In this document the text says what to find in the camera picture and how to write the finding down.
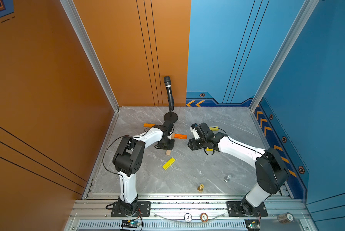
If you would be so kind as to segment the orange block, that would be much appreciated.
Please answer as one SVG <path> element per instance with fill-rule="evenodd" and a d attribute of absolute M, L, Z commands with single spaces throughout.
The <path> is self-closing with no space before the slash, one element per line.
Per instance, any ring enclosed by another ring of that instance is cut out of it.
<path fill-rule="evenodd" d="M 174 135 L 174 138 L 186 140 L 186 139 L 187 139 L 187 135 L 175 134 L 175 135 Z"/>
<path fill-rule="evenodd" d="M 150 123 L 145 123 L 144 124 L 144 127 L 145 128 L 152 128 L 152 127 L 154 127 L 155 126 L 155 124 L 150 124 Z"/>

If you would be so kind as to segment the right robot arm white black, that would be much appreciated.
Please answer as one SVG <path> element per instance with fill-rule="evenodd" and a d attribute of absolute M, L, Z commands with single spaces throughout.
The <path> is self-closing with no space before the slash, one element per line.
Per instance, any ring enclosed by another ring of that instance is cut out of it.
<path fill-rule="evenodd" d="M 238 158 L 256 170 L 257 182 L 242 199 L 239 211 L 245 216 L 253 216 L 264 200 L 277 194 L 289 178 L 289 171 L 277 150 L 256 148 L 231 139 L 219 132 L 212 137 L 192 138 L 188 142 L 192 150 L 212 149 Z"/>

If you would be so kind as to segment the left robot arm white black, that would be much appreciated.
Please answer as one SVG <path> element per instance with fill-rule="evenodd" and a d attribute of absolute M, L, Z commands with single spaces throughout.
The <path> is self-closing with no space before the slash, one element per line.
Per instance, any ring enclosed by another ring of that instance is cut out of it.
<path fill-rule="evenodd" d="M 112 162 L 120 180 L 117 205 L 126 215 L 134 215 L 137 212 L 136 173 L 142 165 L 145 149 L 156 144 L 157 149 L 172 150 L 173 131 L 174 127 L 154 126 L 140 135 L 122 137 Z"/>

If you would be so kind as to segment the yellow block diagonal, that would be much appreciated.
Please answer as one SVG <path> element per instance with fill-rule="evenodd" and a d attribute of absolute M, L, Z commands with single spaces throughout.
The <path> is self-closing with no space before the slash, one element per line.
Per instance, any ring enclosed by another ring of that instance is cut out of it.
<path fill-rule="evenodd" d="M 163 166 L 162 168 L 164 170 L 167 170 L 174 162 L 175 162 L 175 158 L 171 157 Z"/>

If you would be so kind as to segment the black microphone on stand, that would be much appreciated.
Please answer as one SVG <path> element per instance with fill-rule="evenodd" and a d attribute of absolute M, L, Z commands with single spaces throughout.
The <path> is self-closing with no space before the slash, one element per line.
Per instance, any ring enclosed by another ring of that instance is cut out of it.
<path fill-rule="evenodd" d="M 172 95 L 171 79 L 169 76 L 164 77 L 164 83 L 166 86 L 168 103 L 169 103 L 169 112 L 165 114 L 164 120 L 170 121 L 171 123 L 175 123 L 178 120 L 178 115 L 175 112 L 173 112 L 173 110 L 174 110 L 174 98 Z"/>

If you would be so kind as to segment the silver cylinder weight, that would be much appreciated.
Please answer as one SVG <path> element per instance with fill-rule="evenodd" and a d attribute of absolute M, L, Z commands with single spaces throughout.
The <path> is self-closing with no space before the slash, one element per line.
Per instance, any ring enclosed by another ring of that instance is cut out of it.
<path fill-rule="evenodd" d="M 232 177 L 231 175 L 225 176 L 225 177 L 224 177 L 224 181 L 225 181 L 225 182 L 229 182 L 230 179 L 231 179 L 231 177 Z"/>

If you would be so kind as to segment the brass cylinder weight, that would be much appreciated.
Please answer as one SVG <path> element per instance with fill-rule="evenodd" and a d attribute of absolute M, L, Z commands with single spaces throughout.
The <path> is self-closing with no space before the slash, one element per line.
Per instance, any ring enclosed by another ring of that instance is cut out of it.
<path fill-rule="evenodd" d="M 198 188 L 197 188 L 197 190 L 198 190 L 198 192 L 203 192 L 203 190 L 204 190 L 204 185 L 203 184 L 200 184 L 199 186 L 198 186 Z"/>

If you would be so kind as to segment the copper round disc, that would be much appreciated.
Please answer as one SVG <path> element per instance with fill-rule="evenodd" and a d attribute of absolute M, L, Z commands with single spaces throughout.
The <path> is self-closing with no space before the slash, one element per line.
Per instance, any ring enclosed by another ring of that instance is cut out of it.
<path fill-rule="evenodd" d="M 202 222 L 208 222 L 209 217 L 208 217 L 208 215 L 207 215 L 206 213 L 201 213 L 201 214 L 200 214 L 200 220 L 201 220 Z"/>

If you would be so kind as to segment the white round disc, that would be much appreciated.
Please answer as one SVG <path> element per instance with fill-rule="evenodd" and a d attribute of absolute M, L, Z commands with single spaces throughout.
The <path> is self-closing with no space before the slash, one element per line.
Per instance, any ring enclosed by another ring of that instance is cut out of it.
<path fill-rule="evenodd" d="M 187 223 L 191 222 L 191 221 L 192 221 L 192 215 L 191 215 L 190 213 L 186 213 L 186 214 L 184 215 L 184 220 L 185 220 L 185 222 L 187 222 Z"/>

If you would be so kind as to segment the left green circuit board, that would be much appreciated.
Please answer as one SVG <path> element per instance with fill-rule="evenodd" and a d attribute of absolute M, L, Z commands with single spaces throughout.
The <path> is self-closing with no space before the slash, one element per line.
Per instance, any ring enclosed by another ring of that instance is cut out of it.
<path fill-rule="evenodd" d="M 141 226 L 141 222 L 138 219 L 122 220 L 121 228 L 124 229 L 137 229 Z"/>

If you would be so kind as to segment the green circuit board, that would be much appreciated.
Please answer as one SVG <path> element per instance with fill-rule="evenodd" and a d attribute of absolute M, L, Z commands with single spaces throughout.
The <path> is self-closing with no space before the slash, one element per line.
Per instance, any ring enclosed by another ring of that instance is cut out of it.
<path fill-rule="evenodd" d="M 245 224 L 248 231 L 259 231 L 261 228 L 260 224 L 255 220 L 246 219 Z"/>
<path fill-rule="evenodd" d="M 138 219 L 122 220 L 121 228 L 124 229 L 137 229 L 141 226 L 141 222 Z"/>

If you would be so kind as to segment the right green circuit board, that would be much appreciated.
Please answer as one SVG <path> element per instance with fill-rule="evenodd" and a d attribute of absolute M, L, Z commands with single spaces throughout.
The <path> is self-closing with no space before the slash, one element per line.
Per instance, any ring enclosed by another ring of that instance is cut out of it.
<path fill-rule="evenodd" d="M 255 220 L 246 219 L 245 224 L 248 231 L 259 231 L 261 228 L 260 224 Z"/>

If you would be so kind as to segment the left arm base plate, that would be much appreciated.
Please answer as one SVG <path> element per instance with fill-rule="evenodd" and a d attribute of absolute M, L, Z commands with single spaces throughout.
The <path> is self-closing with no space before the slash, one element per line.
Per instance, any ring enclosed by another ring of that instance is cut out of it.
<path fill-rule="evenodd" d="M 123 202 L 117 202 L 111 211 L 111 217 L 137 217 L 139 214 L 142 218 L 149 217 L 151 212 L 150 201 L 138 201 L 132 204 L 125 204 Z"/>

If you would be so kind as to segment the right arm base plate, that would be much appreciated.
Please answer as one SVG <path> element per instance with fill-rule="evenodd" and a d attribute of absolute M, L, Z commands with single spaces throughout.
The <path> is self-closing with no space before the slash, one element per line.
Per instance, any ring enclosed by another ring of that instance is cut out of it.
<path fill-rule="evenodd" d="M 268 212 L 264 202 L 258 207 L 253 207 L 248 202 L 227 201 L 227 211 L 230 217 L 267 217 Z"/>

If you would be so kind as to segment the aluminium front rail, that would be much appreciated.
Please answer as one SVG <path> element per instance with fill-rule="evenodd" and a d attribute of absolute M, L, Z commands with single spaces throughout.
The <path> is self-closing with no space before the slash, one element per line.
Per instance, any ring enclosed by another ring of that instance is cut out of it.
<path fill-rule="evenodd" d="M 150 218 L 158 216 L 179 219 L 181 215 L 190 213 L 199 218 L 201 213 L 207 213 L 210 218 L 218 215 L 219 218 L 229 217 L 226 203 L 240 202 L 242 196 L 228 194 L 144 194 L 140 195 L 140 202 L 149 201 Z M 111 211 L 106 205 L 117 201 L 111 196 L 91 196 L 86 200 L 77 200 L 70 212 L 70 219 L 103 219 L 109 218 Z M 295 218 L 310 218 L 310 214 L 301 200 L 286 196 L 271 196 L 264 202 L 268 216 L 277 218 L 278 215 L 291 213 Z"/>

